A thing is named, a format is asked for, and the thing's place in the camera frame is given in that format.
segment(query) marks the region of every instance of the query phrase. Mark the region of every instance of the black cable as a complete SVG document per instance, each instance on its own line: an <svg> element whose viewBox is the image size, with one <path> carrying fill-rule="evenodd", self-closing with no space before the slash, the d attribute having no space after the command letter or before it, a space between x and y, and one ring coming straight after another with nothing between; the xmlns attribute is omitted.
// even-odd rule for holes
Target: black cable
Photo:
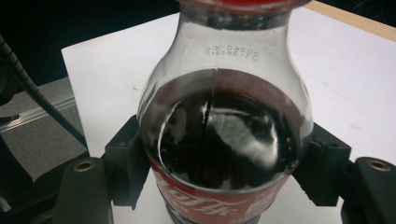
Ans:
<svg viewBox="0 0 396 224"><path fill-rule="evenodd" d="M40 105L50 116L61 124L69 133L71 133L85 148L88 148L85 137L52 106L52 104L41 94L38 87L24 70L15 53L7 44L6 40L0 35L0 59L5 60L8 64L12 75L20 82L21 87L29 96Z"/></svg>

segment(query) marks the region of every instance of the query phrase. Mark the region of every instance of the coca-cola logo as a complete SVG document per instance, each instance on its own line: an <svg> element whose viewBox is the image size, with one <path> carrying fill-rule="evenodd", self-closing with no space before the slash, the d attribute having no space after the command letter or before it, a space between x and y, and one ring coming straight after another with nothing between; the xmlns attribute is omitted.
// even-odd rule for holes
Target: coca-cola logo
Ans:
<svg viewBox="0 0 396 224"><path fill-rule="evenodd" d="M234 214L238 210L237 205L248 201L227 203L213 198L196 197L177 188L170 189L167 192L168 196L172 196L171 199L207 215L228 216Z"/></svg>

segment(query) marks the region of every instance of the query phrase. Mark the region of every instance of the red label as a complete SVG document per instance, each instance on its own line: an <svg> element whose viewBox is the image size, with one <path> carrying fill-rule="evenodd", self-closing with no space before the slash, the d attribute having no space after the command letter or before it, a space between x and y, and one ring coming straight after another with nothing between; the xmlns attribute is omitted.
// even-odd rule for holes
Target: red label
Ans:
<svg viewBox="0 0 396 224"><path fill-rule="evenodd" d="M289 175L266 189L243 194L208 193L190 188L151 163L165 200L183 217L201 224L245 223L264 212Z"/></svg>

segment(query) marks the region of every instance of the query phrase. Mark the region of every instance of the gray surface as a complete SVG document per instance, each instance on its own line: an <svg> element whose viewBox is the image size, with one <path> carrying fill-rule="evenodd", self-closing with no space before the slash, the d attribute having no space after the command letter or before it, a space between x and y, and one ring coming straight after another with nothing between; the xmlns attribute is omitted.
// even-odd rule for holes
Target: gray surface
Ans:
<svg viewBox="0 0 396 224"><path fill-rule="evenodd" d="M43 85L39 89L52 103L73 96L68 78ZM16 94L10 103L0 107L0 117L13 116L37 108L38 105L25 92L21 92ZM75 105L67 107L61 113L83 133ZM33 179L86 151L50 116L1 134L14 156Z"/></svg>

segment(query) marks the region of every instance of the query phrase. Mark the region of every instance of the bottle neck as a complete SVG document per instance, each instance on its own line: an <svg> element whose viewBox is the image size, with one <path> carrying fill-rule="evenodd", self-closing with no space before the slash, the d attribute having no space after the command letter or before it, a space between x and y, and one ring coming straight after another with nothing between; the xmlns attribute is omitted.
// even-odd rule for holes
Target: bottle neck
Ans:
<svg viewBox="0 0 396 224"><path fill-rule="evenodd" d="M290 11L243 14L232 10L197 6L192 2L180 4L180 22L193 22L218 30L260 31L287 26Z"/></svg>

